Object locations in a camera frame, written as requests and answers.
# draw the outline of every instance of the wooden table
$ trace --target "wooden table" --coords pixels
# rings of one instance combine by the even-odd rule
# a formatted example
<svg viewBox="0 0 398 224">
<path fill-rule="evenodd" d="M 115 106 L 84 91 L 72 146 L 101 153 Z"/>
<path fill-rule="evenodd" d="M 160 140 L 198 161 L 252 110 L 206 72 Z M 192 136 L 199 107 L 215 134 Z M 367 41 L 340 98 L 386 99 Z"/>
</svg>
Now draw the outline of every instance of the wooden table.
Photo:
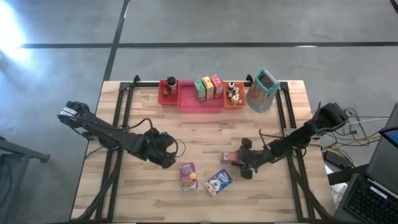
<svg viewBox="0 0 398 224">
<path fill-rule="evenodd" d="M 301 80 L 288 81 L 297 126 L 312 117 L 310 104 Z M 104 82 L 98 103 L 97 117 L 112 123 L 120 82 Z M 126 152 L 123 156 L 114 222 L 274 222 L 296 220 L 294 200 L 286 159 L 265 164 L 253 174 L 252 180 L 240 177 L 239 169 L 220 164 L 221 152 L 239 149 L 243 137 L 253 141 L 253 149 L 262 149 L 258 130 L 281 136 L 276 100 L 269 111 L 255 112 L 250 106 L 241 110 L 225 110 L 220 114 L 182 114 L 177 107 L 157 103 L 158 89 L 135 87 L 129 125 L 150 118 L 159 131 L 167 131 L 187 145 L 185 154 L 169 169 L 141 161 Z M 143 123 L 134 129 L 143 133 L 149 129 Z M 91 142 L 87 153 L 98 148 Z M 326 170 L 318 147 L 308 147 L 304 157 L 310 188 L 320 203 L 334 214 Z M 72 218 L 79 216 L 98 193 L 103 174 L 106 150 L 92 154 L 84 162 Z M 194 162 L 198 190 L 182 192 L 179 166 Z M 220 169 L 226 169 L 233 183 L 212 198 L 203 183 Z M 300 193 L 305 216 L 305 199 Z"/>
</svg>

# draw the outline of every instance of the concrete floor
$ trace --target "concrete floor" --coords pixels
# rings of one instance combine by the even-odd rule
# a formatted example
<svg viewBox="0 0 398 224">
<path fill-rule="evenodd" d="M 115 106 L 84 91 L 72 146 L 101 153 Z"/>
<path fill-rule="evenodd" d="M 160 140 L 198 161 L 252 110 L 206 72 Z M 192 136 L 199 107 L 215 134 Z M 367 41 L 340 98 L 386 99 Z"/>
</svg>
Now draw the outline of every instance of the concrete floor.
<svg viewBox="0 0 398 224">
<path fill-rule="evenodd" d="M 68 220 L 87 142 L 56 114 L 68 100 L 94 110 L 111 52 L 13 46 L 112 43 L 122 5 L 123 0 L 0 2 L 0 29 L 7 31 L 0 35 L 0 136 L 51 154 L 46 164 L 30 163 L 9 223 Z M 388 0 L 132 0 L 120 43 L 398 41 L 397 21 Z M 312 110 L 319 101 L 335 101 L 361 116 L 383 117 L 398 101 L 397 58 L 398 47 L 118 49 L 110 80 L 215 73 L 243 79 L 267 66 L 280 80 L 305 80 Z M 364 128 L 373 133 L 385 123 Z M 322 139 L 324 145 L 330 141 Z M 374 146 L 346 151 L 365 164 Z"/>
</svg>

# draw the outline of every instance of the laptop keyboard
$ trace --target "laptop keyboard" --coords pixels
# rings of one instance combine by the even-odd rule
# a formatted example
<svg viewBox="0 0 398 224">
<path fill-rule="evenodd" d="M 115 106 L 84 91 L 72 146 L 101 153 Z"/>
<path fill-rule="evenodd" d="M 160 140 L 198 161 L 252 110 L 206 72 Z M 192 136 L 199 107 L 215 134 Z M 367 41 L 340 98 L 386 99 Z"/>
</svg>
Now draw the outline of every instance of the laptop keyboard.
<svg viewBox="0 0 398 224">
<path fill-rule="evenodd" d="M 397 200 L 391 195 L 363 177 L 355 181 L 351 192 L 343 209 L 363 223 L 398 224 Z"/>
</svg>

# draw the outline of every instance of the small box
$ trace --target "small box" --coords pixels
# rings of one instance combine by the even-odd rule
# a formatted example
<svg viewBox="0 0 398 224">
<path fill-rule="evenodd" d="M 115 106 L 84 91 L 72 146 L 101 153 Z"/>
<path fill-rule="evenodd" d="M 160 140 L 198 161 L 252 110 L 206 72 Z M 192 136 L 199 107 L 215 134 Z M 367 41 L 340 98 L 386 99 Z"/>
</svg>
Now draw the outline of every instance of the small box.
<svg viewBox="0 0 398 224">
<path fill-rule="evenodd" d="M 215 98 L 219 98 L 220 96 L 223 95 L 223 88 L 224 88 L 224 83 L 223 81 L 220 80 L 220 78 L 218 78 L 218 75 L 214 75 L 211 78 L 211 82 L 214 85 L 214 97 Z"/>
<path fill-rule="evenodd" d="M 197 79 L 193 82 L 195 86 L 195 96 L 198 98 L 198 101 L 201 102 L 206 99 L 206 88 L 204 84 L 201 82 L 201 79 Z"/>
<path fill-rule="evenodd" d="M 222 152 L 221 153 L 221 163 L 230 164 L 232 162 L 239 162 L 237 152 Z"/>
<path fill-rule="evenodd" d="M 180 165 L 180 179 L 183 191 L 198 188 L 197 173 L 193 162 Z"/>
<path fill-rule="evenodd" d="M 205 187 L 209 191 L 211 196 L 216 196 L 226 186 L 232 183 L 232 177 L 227 173 L 225 169 L 222 169 L 216 173 L 210 180 L 205 182 Z"/>
<path fill-rule="evenodd" d="M 206 89 L 206 100 L 212 99 L 214 96 L 214 85 L 211 83 L 209 77 L 202 78 L 201 81 L 203 82 L 205 89 Z"/>
</svg>

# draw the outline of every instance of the black floor stripe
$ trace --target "black floor stripe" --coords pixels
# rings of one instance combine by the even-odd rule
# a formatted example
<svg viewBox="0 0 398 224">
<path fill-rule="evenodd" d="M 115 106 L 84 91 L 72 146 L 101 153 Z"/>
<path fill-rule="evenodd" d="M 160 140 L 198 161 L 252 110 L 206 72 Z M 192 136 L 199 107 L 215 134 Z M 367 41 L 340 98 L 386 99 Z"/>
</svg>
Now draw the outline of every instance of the black floor stripe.
<svg viewBox="0 0 398 224">
<path fill-rule="evenodd" d="M 95 49 L 111 48 L 112 44 L 22 44 L 23 49 Z"/>
<path fill-rule="evenodd" d="M 396 47 L 398 42 L 202 42 L 202 43 L 121 43 L 118 48 L 224 48 L 224 47 Z"/>
<path fill-rule="evenodd" d="M 398 4 L 396 0 L 390 0 L 392 7 L 396 10 L 396 13 L 398 14 Z"/>
<path fill-rule="evenodd" d="M 116 32 L 114 34 L 111 53 L 109 54 L 109 59 L 106 64 L 103 81 L 109 81 L 109 79 L 111 78 L 113 63 L 114 63 L 114 59 L 116 57 L 116 51 L 118 50 L 118 43 L 120 41 L 120 36 L 122 35 L 124 19 L 125 19 L 126 13 L 127 13 L 127 8 L 129 6 L 129 3 L 130 3 L 130 0 L 124 0 L 124 2 L 123 2 L 123 7 L 122 7 L 122 11 L 120 13 L 118 26 L 117 26 Z"/>
</svg>

